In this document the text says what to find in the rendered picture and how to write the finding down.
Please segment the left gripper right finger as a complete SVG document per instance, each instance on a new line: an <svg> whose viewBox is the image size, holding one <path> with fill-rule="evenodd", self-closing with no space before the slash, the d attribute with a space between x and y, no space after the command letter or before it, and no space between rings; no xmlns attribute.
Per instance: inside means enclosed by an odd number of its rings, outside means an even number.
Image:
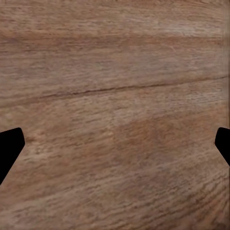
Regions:
<svg viewBox="0 0 230 230"><path fill-rule="evenodd" d="M223 127L218 129L215 145L230 166L230 129Z"/></svg>

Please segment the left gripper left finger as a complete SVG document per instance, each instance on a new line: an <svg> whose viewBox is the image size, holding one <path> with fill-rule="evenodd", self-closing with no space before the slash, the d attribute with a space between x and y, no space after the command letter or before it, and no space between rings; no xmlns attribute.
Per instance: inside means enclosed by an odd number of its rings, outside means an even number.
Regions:
<svg viewBox="0 0 230 230"><path fill-rule="evenodd" d="M24 146L24 135L20 127L0 133L0 184Z"/></svg>

